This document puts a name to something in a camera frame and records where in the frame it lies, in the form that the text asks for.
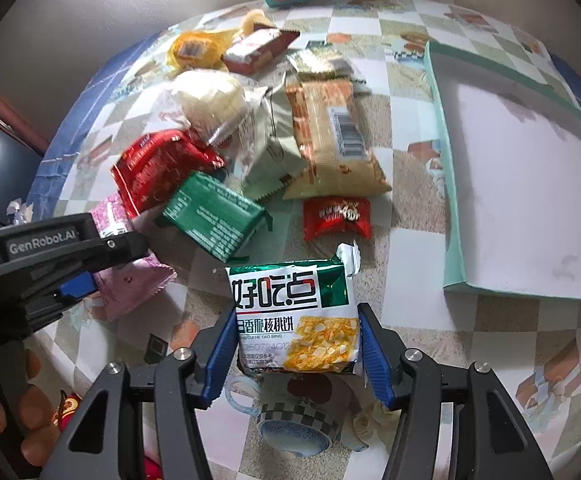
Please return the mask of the person's left hand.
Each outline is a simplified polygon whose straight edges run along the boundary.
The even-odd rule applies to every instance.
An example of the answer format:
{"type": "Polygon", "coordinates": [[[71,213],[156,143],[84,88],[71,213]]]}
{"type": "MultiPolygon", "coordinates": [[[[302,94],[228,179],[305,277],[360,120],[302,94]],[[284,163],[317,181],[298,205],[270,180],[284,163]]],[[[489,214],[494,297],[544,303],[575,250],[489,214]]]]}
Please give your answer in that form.
{"type": "Polygon", "coordinates": [[[17,341],[0,360],[0,479],[35,479],[59,438],[57,406],[33,382],[42,361],[17,341]]]}

